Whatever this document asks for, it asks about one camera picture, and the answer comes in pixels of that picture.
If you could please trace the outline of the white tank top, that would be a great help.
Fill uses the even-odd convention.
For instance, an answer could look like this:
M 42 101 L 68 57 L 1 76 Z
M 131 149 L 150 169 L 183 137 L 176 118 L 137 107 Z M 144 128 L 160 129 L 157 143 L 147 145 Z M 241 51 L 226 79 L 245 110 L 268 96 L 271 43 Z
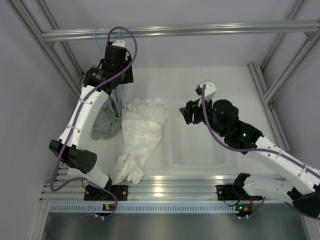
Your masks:
M 122 152 L 110 174 L 114 185 L 127 180 L 134 184 L 145 175 L 144 166 L 162 139 L 170 103 L 155 99 L 135 98 L 122 109 Z

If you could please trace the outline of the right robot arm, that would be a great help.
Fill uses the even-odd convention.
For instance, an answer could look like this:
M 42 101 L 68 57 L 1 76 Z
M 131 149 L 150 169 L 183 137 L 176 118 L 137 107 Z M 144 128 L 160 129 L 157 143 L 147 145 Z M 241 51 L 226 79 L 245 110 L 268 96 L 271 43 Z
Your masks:
M 189 101 L 180 108 L 187 124 L 204 123 L 224 148 L 255 159 L 283 180 L 267 180 L 239 174 L 232 192 L 239 198 L 264 196 L 293 205 L 311 218 L 320 217 L 320 171 L 280 149 L 260 130 L 239 119 L 239 110 L 226 99 Z

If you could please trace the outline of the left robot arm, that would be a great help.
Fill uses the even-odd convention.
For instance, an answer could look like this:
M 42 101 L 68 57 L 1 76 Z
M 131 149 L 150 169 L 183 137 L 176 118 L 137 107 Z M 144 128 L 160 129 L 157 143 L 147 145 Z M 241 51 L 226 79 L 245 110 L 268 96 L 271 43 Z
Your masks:
M 102 200 L 115 198 L 113 184 L 97 166 L 97 154 L 87 149 L 88 142 L 94 122 L 113 90 L 134 81 L 134 60 L 135 56 L 127 50 L 124 40 L 108 42 L 98 66 L 84 74 L 80 97 L 65 130 L 57 140 L 49 143 L 57 162 L 80 171 L 83 175 L 78 180 L 87 181 Z

